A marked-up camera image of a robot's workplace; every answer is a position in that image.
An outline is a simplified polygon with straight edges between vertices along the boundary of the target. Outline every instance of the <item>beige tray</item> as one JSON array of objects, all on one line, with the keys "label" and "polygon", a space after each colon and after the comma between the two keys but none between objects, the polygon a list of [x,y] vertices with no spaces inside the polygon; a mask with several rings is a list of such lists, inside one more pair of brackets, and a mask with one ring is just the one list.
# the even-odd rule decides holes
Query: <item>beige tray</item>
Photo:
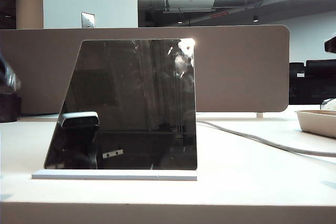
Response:
[{"label": "beige tray", "polygon": [[336,138],[336,111],[296,111],[302,131]]}]

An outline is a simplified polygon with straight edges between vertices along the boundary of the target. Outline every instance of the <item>ceiling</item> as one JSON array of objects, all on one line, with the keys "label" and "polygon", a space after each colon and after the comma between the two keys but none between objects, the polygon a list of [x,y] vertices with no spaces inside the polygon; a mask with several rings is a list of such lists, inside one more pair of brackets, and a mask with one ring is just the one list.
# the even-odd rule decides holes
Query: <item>ceiling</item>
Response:
[{"label": "ceiling", "polygon": [[250,23],[256,11],[284,19],[334,9],[336,0],[138,0],[140,27],[238,25]]}]

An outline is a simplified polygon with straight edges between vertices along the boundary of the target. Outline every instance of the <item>reflective glass surface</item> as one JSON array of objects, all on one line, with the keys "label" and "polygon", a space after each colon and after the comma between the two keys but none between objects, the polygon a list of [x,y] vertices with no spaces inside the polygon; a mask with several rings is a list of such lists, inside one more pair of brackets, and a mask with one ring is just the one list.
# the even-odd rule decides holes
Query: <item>reflective glass surface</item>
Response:
[{"label": "reflective glass surface", "polygon": [[46,169],[196,169],[192,39],[82,43]]}]

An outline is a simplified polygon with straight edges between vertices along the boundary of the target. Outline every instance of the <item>white desk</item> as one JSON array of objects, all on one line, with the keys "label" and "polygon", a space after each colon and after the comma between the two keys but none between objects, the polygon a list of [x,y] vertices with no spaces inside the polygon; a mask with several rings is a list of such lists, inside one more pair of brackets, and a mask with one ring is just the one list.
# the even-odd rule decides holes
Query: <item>white desk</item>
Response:
[{"label": "white desk", "polygon": [[[225,113],[251,118],[212,123],[336,152],[336,140],[300,131],[294,109],[303,108],[264,119]],[[43,167],[55,123],[0,124],[1,223],[336,223],[334,158],[288,153],[201,124],[196,182],[31,179]]]}]

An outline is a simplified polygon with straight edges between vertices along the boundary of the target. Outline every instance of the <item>black object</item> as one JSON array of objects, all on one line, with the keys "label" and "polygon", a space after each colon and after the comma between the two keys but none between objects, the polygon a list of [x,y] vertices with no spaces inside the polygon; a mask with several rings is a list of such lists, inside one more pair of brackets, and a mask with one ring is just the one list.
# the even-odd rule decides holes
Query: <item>black object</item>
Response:
[{"label": "black object", "polygon": [[[84,41],[45,169],[195,170],[194,55],[187,41]],[[87,114],[96,114],[99,125],[90,125],[95,118]]]},{"label": "black object", "polygon": [[336,59],[307,60],[289,65],[289,104],[321,104],[336,97]]},{"label": "black object", "polygon": [[0,123],[15,122],[21,111],[21,99],[15,93],[0,94]]},{"label": "black object", "polygon": [[333,52],[336,54],[336,36],[324,43],[324,50],[326,52]]}]

